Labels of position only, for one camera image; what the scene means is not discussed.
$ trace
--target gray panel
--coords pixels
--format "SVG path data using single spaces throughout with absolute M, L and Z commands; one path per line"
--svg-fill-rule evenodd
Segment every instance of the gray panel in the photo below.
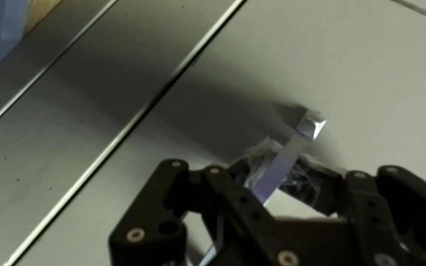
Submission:
M 115 0 L 65 0 L 0 62 L 0 116 Z
M 108 265 L 108 235 L 159 161 L 230 162 L 267 134 L 289 135 L 296 101 L 328 118 L 311 149 L 325 162 L 426 173 L 420 90 L 426 17 L 387 0 L 250 1 L 20 264 Z
M 0 118 L 0 264 L 230 4 L 120 0 Z

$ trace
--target bolt hole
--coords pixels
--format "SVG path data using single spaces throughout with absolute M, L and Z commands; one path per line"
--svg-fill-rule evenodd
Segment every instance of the bolt hole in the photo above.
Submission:
M 175 233 L 179 229 L 179 226 L 176 224 L 176 222 L 163 222 L 159 226 L 159 232 L 163 235 L 171 235 Z
M 376 217 L 376 216 L 371 216 L 371 221 L 374 224 L 379 224 L 381 222 L 381 220 L 378 217 Z

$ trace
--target metal screw head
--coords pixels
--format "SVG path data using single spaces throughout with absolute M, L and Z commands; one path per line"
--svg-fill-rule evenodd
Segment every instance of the metal screw head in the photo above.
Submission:
M 361 173 L 361 172 L 355 172 L 355 177 L 357 177 L 357 178 L 366 178 L 366 174 L 365 173 Z
M 218 168 L 211 168 L 211 169 L 210 169 L 210 173 L 211 173 L 211 174 L 214 174 L 214 175 L 217 175 L 217 174 L 219 174 L 219 173 L 220 173 L 220 170 L 219 170 Z
M 300 120 L 296 130 L 306 138 L 315 140 L 327 120 L 318 111 L 308 110 Z
M 136 243 L 143 240 L 145 235 L 146 235 L 146 232 L 144 231 L 144 229 L 137 227 L 127 232 L 126 239 L 129 242 Z
M 399 170 L 397 170 L 397 168 L 395 168 L 395 167 L 387 167 L 386 170 L 389 173 L 397 173 L 397 172 L 399 172 Z
M 283 250 L 277 254 L 277 261 L 281 266 L 299 266 L 300 261 L 296 253 L 290 250 Z
M 385 253 L 376 253 L 374 255 L 374 262 L 378 266 L 399 266 L 399 264 L 393 257 Z

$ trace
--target metal sheet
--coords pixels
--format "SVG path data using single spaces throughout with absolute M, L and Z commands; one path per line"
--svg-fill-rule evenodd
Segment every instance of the metal sheet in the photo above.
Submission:
M 0 61 L 0 117 L 115 0 L 65 0 Z
M 0 118 L 0 264 L 230 4 L 120 0 Z
M 20 264 L 109 264 L 108 235 L 159 161 L 230 162 L 289 135 L 297 101 L 326 114 L 309 151 L 330 165 L 426 177 L 426 17 L 388 0 L 248 2 Z

